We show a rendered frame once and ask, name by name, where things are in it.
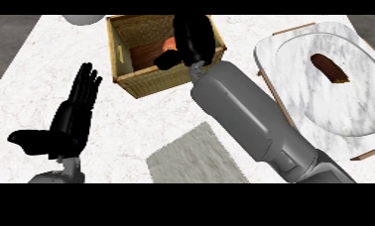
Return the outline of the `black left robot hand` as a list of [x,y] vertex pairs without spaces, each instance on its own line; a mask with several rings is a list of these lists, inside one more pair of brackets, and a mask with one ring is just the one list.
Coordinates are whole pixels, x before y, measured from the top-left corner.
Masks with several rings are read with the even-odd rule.
[[49,130],[18,130],[8,141],[28,156],[48,155],[50,160],[77,158],[86,148],[98,88],[102,77],[84,62],[74,80],[68,100],[62,102]]

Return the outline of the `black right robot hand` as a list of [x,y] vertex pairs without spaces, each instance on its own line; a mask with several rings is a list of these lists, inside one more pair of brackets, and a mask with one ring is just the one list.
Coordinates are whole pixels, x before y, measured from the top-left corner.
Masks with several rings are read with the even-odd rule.
[[213,63],[216,38],[210,18],[205,15],[176,15],[173,19],[176,50],[166,51],[154,60],[161,70],[170,69],[180,62],[188,67],[203,61]]

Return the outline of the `orange squash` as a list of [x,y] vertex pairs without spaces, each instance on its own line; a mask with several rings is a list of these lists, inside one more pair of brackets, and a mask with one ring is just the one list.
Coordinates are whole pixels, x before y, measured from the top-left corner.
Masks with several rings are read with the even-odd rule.
[[176,50],[176,39],[174,38],[169,38],[163,44],[163,50],[169,51],[169,50]]

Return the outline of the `wicker basket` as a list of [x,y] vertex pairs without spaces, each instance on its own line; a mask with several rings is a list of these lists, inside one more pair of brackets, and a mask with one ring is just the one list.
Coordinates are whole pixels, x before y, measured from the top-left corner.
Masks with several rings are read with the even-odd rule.
[[145,97],[191,81],[189,67],[176,57],[173,15],[105,18],[112,82]]

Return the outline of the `grey placemat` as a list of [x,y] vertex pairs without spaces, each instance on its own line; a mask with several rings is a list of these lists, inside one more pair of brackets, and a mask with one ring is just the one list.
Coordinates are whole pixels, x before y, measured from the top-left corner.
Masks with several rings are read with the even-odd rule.
[[152,153],[146,164],[155,183],[248,183],[207,122]]

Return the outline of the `marble cutting board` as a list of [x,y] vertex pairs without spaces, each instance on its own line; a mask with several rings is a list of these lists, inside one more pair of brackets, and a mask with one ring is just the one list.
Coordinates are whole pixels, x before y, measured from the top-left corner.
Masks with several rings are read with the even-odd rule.
[[375,156],[375,133],[359,137],[347,137],[325,131],[303,115],[297,100],[294,96],[287,94],[282,83],[278,81],[278,49],[288,40],[312,33],[332,34],[350,40],[375,60],[375,50],[361,39],[355,30],[338,22],[321,22],[265,38],[254,49],[256,62],[290,124],[297,128],[310,143],[337,161],[353,159],[362,161]]

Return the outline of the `white round bowl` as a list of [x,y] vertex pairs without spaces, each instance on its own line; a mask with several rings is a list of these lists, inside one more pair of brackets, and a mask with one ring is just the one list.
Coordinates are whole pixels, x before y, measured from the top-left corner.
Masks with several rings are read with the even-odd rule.
[[76,26],[86,26],[95,24],[104,15],[65,15],[65,20]]

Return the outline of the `white marble plate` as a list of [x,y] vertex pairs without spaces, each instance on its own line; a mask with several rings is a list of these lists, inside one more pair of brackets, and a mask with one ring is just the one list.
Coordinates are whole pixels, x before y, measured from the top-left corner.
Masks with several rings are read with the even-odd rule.
[[[332,83],[310,57],[325,55],[341,67],[349,82]],[[288,40],[276,53],[278,81],[294,96],[307,119],[332,134],[359,137],[375,133],[375,60],[340,36],[312,33]]]

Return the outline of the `brown sausage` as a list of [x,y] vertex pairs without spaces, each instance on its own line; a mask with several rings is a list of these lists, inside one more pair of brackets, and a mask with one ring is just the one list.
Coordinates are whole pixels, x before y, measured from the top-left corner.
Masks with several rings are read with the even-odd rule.
[[322,54],[315,54],[310,57],[313,66],[321,70],[328,80],[332,83],[349,82],[349,76],[344,73],[341,67],[334,63],[334,61]]

